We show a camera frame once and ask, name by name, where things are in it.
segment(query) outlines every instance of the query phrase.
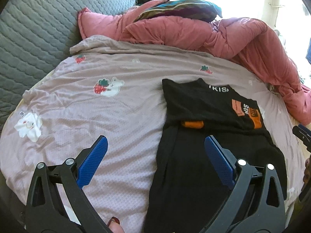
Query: white flower-shaped cloth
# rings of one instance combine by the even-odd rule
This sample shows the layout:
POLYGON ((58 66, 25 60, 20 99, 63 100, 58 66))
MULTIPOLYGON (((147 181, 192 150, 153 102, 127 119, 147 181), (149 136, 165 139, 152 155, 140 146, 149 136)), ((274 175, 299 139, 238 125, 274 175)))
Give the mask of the white flower-shaped cloth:
POLYGON ((23 118, 19 119, 14 128, 18 131, 20 137, 27 137, 32 142, 37 142, 41 136, 40 127, 42 119, 36 113, 28 113, 23 118))

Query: pink blanket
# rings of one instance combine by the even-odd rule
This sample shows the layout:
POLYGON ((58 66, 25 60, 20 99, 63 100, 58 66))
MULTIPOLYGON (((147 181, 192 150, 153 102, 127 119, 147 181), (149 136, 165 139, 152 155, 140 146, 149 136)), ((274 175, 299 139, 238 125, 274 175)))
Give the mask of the pink blanket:
POLYGON ((107 16, 88 8, 78 13, 83 39, 105 35, 134 44, 158 44, 208 52, 231 60, 276 86, 288 112, 304 125, 311 123, 311 92, 301 85, 294 62, 275 32, 264 22, 230 18, 207 23, 177 16, 156 17, 133 23, 142 11, 163 1, 151 1, 124 15, 107 16))

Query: white bear with strawberry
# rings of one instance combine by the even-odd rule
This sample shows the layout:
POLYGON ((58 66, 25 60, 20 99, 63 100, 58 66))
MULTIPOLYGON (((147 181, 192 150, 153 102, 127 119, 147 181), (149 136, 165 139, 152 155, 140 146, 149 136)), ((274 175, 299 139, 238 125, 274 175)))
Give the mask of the white bear with strawberry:
POLYGON ((99 80, 94 86, 94 92, 105 97, 115 96, 119 93, 120 87, 124 85, 124 81, 113 77, 111 81, 108 79, 99 80))

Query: green strawberry leaf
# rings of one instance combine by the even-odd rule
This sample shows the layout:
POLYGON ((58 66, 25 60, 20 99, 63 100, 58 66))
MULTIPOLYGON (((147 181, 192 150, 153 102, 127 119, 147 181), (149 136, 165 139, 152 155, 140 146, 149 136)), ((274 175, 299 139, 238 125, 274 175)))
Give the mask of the green strawberry leaf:
POLYGON ((107 86, 109 86, 109 80, 106 80, 106 79, 99 80, 98 84, 103 86, 103 87, 107 87, 107 86))

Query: gray quilted headboard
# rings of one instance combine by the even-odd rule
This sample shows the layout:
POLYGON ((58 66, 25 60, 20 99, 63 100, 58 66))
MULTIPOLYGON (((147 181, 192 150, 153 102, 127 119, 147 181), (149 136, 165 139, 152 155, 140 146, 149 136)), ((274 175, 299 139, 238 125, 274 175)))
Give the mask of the gray quilted headboard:
POLYGON ((0 14, 0 133, 25 90, 81 41, 77 11, 117 15, 136 0, 9 0, 0 14))

